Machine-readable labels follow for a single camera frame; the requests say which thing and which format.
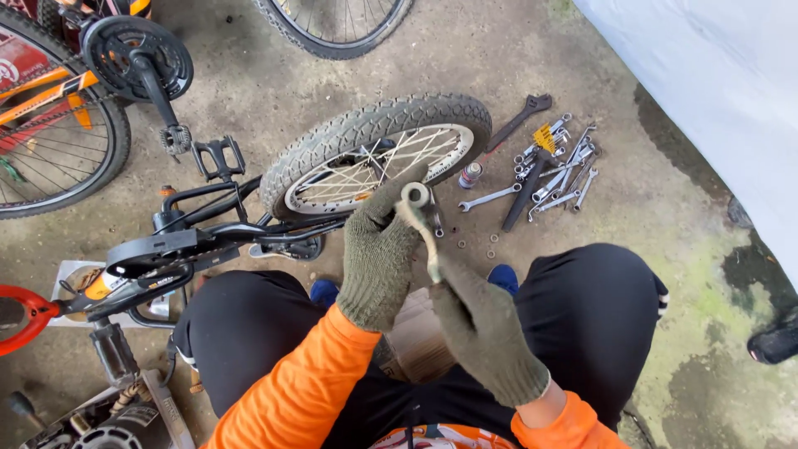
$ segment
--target person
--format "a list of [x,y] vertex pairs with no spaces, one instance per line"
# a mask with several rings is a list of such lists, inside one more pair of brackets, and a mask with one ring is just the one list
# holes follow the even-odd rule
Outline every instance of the person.
[[370,363],[409,290],[419,236],[391,212],[422,168],[347,221],[340,291],[318,280],[308,296],[280,271],[198,289],[172,337],[220,417],[209,449],[625,447],[616,426],[667,290],[618,246],[538,257],[520,286],[507,265],[485,280],[441,255],[430,296],[459,364],[414,385]]

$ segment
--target bicycle wheel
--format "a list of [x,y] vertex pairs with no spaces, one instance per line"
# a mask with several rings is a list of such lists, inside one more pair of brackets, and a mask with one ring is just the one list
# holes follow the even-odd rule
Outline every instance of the bicycle wheel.
[[324,59],[362,56],[405,18],[413,0],[253,0],[280,34]]
[[[86,71],[60,40],[2,5],[0,39],[0,93],[50,65],[70,76]],[[0,100],[0,113],[66,79]],[[115,100],[101,101],[106,95],[94,85],[72,98],[86,105],[80,113],[64,113],[70,103],[62,99],[0,125],[0,220],[73,205],[119,174],[130,152],[130,124]]]
[[455,93],[412,95],[349,111],[280,154],[260,181],[261,202],[286,221],[350,211],[381,181],[419,163],[429,164],[425,182],[435,185],[482,153],[491,126],[479,100]]

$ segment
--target concrete floor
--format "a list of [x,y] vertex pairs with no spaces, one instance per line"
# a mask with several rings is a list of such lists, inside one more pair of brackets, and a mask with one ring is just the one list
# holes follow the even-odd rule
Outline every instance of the concrete floor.
[[[798,447],[798,361],[766,367],[745,351],[751,332],[771,320],[774,304],[797,301],[795,291],[765,259],[767,249],[756,234],[729,223],[723,183],[568,0],[417,0],[388,41],[348,62],[318,60],[290,46],[248,0],[173,0],[155,8],[157,20],[185,41],[196,66],[193,87],[175,102],[178,116],[195,139],[235,136],[250,173],[267,167],[314,123],[380,98],[467,93],[491,110],[498,129],[528,93],[551,93],[552,110],[529,120],[488,160],[473,192],[458,189],[453,179],[441,186],[437,195],[447,226],[460,230],[444,244],[465,239],[461,252],[476,268],[487,272],[504,262],[518,273],[536,256],[590,242],[633,249],[673,298],[630,404],[653,444]],[[225,22],[228,15],[232,24]],[[596,121],[595,140],[606,150],[582,213],[553,209],[534,224],[519,221],[491,244],[488,236],[498,232],[510,199],[468,215],[457,212],[457,202],[506,187],[512,157],[528,146],[530,132],[566,111],[575,115],[572,132]],[[0,283],[48,296],[61,260],[103,260],[108,248],[148,232],[160,201],[157,186],[203,184],[188,159],[175,166],[160,149],[153,108],[134,105],[128,114],[132,156],[108,188],[70,210],[0,223],[6,236],[0,241]],[[255,205],[251,215],[261,211]],[[496,259],[486,258],[489,249]],[[341,254],[336,232],[309,264],[242,257],[221,269],[280,268],[309,287],[315,275],[342,274]],[[0,358],[0,395],[24,390],[47,420],[103,389],[87,333],[50,328]],[[140,366],[165,367],[167,332],[126,335]],[[203,442],[215,422],[207,398],[188,394],[184,365],[171,386],[196,442]],[[3,447],[16,447],[32,430],[0,407]]]

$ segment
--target black pants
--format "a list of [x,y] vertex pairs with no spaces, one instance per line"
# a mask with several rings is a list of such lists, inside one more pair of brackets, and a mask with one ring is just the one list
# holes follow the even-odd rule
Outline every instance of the black pants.
[[[666,293],[639,256],[591,244],[535,259],[515,302],[527,343],[552,378],[615,430],[648,356],[659,296]],[[194,359],[221,416],[324,314],[287,273],[226,272],[194,295],[174,338]],[[431,383],[411,385],[372,364],[325,447],[368,447],[397,427],[434,423],[479,427],[517,443],[510,431],[514,412],[459,365]]]

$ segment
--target work glove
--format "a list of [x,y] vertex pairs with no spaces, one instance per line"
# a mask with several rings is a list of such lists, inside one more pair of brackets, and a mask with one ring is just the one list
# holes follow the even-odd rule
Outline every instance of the work glove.
[[410,265],[418,232],[394,218],[393,204],[406,184],[421,181],[426,164],[377,189],[344,226],[344,282],[336,303],[346,318],[366,331],[387,332],[410,289]]
[[438,258],[444,281],[429,295],[449,351],[500,404],[538,399],[551,375],[527,346],[512,296],[461,262]]

